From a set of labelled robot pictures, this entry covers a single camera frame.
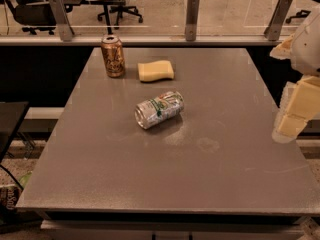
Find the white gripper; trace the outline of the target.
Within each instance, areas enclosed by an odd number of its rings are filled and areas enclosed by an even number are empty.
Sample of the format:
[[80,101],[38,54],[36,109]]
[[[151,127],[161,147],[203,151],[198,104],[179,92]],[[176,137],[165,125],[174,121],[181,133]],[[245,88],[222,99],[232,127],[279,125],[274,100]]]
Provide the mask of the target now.
[[293,69],[304,75],[297,83],[287,82],[281,96],[272,138],[289,143],[320,112],[320,6],[314,7],[303,23],[270,56],[291,60]]

